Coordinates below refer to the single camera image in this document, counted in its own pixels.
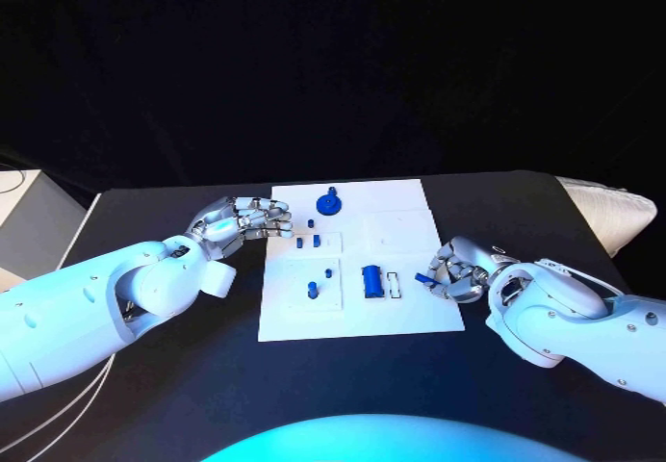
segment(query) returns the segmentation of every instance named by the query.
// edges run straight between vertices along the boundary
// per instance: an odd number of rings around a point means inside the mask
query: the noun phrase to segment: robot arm
[[[0,401],[69,378],[182,313],[199,291],[225,297],[216,262],[247,239],[291,237],[287,205],[222,198],[182,236],[131,245],[0,294]]]
[[[489,293],[486,324],[526,361],[552,368],[569,357],[614,386],[666,401],[666,302],[624,295],[549,260],[512,263],[497,247],[486,250],[464,238],[454,238],[443,250],[437,255],[445,256],[456,282],[431,280],[435,260],[430,280],[418,280],[434,293],[433,287],[443,286],[441,296],[460,303]],[[601,298],[572,273],[616,296]]]

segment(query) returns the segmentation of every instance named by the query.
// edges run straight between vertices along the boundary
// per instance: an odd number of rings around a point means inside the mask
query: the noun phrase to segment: blue object
[[[363,273],[363,285],[365,285],[365,297],[381,298],[385,296],[385,290],[382,289],[382,270],[376,265],[369,265],[362,270]]]
[[[330,216],[330,215],[336,215],[340,212],[342,208],[343,208],[343,201],[340,200],[340,197],[337,196],[336,189],[330,187],[329,194],[323,195],[316,200],[316,210],[323,215]]]
[[[316,292],[316,282],[311,282],[309,284],[309,297],[311,299],[316,299],[316,296],[319,295],[319,293]]]
[[[437,282],[434,279],[430,279],[427,276],[424,276],[420,272],[417,273],[417,275],[414,276],[414,278],[420,281],[420,282],[433,282],[434,284],[441,284],[441,282]]]
[[[208,462],[581,462],[536,441],[470,423],[360,414],[291,423],[213,454]]]

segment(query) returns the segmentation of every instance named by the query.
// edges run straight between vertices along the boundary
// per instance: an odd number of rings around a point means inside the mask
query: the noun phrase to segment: white paper sheet
[[[343,208],[326,217],[314,204],[330,186]],[[297,248],[296,237],[268,239],[260,342],[464,330],[457,303],[433,296],[414,280],[441,246],[421,180],[277,186],[273,199],[288,204],[304,246]],[[384,298],[365,298],[368,265],[382,269]],[[399,299],[389,296],[389,272],[398,276]]]

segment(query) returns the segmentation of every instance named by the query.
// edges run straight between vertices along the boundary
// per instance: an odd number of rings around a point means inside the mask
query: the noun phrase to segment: white pillow
[[[656,217],[655,203],[600,183],[556,177],[611,257]]]

